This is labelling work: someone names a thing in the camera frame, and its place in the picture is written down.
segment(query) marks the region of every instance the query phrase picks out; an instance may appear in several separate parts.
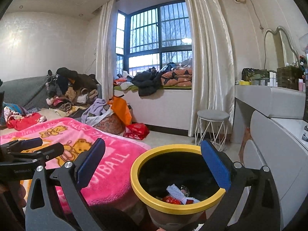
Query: mirror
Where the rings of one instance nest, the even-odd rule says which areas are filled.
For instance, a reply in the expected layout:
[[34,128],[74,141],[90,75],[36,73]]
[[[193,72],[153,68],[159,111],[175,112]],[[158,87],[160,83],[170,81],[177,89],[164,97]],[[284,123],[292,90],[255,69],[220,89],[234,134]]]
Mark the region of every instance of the mirror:
[[291,44],[290,37],[283,27],[276,31],[268,29],[264,35],[265,62],[264,69],[276,71],[286,63],[291,65],[299,61],[298,53]]

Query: pink blanket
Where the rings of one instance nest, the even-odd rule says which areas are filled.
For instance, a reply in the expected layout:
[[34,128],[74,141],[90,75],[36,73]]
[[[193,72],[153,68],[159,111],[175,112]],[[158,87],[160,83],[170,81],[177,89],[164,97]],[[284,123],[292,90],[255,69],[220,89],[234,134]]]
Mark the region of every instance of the pink blanket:
[[[64,154],[48,161],[46,168],[62,166],[68,160],[75,160],[82,152],[88,150],[97,138],[106,143],[105,155],[98,165],[89,185],[81,190],[89,205],[113,204],[122,201],[131,194],[130,169],[135,159],[150,147],[144,143],[100,132],[71,118],[61,118],[31,126],[25,130],[0,137],[1,144],[12,140],[27,140],[40,137],[43,145],[27,150],[33,152],[42,147],[60,142],[64,145]],[[30,180],[22,184],[28,193]],[[57,187],[64,212],[70,212],[63,191]]]

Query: white satin curtain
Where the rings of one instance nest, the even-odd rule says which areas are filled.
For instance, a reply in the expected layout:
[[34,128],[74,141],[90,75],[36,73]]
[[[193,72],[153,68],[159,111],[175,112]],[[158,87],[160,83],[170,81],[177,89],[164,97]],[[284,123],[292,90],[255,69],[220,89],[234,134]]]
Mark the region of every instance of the white satin curtain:
[[116,70],[116,21],[115,0],[101,8],[97,38],[96,79],[102,85],[102,98],[113,96],[113,78]]
[[234,61],[227,23],[218,0],[185,0],[190,20],[193,79],[189,136],[193,136],[197,111],[234,112]]

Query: round stool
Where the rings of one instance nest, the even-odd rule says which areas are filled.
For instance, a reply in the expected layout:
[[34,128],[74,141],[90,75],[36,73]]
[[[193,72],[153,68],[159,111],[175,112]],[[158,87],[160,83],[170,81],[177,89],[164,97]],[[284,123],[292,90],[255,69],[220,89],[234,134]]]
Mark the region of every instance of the round stool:
[[[228,131],[228,126],[225,126],[224,122],[229,119],[230,115],[227,112],[220,111],[220,110],[212,110],[212,109],[199,110],[197,112],[197,115],[198,115],[198,119],[197,119],[197,125],[196,125],[196,130],[195,130],[195,145],[197,145],[198,134],[200,134],[201,136],[200,141],[198,143],[198,145],[200,145],[200,142],[203,141],[203,138],[205,137],[207,130],[209,130],[211,142],[213,144],[218,144],[220,146],[218,151],[223,150],[224,143],[226,141],[227,131]],[[202,132],[202,120],[208,122],[204,132]],[[216,134],[214,132],[213,122],[220,123],[219,130]],[[222,127],[224,128],[224,136],[220,140],[219,133]]]

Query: person's hand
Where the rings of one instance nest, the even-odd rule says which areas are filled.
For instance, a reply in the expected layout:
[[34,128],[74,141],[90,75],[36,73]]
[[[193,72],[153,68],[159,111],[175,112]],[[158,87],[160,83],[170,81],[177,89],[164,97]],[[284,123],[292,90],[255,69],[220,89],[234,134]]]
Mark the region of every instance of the person's hand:
[[[0,184],[0,194],[3,194],[4,192],[8,191],[8,187]],[[26,206],[26,201],[24,199],[24,197],[26,196],[26,190],[24,188],[23,185],[19,185],[19,189],[18,189],[18,196],[19,196],[19,201],[18,201],[18,206],[21,208],[24,208]]]

